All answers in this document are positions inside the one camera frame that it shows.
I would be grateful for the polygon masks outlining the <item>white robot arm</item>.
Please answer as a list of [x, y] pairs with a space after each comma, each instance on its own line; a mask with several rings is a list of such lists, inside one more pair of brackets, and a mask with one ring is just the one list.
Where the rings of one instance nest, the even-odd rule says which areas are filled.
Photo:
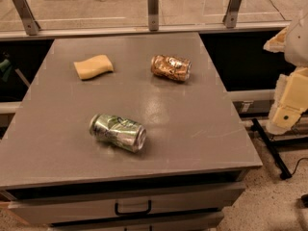
[[295, 66], [290, 75], [279, 75], [266, 125], [271, 134], [282, 135], [308, 110], [308, 8], [302, 9], [289, 26], [269, 39], [264, 49], [283, 52], [285, 61]]

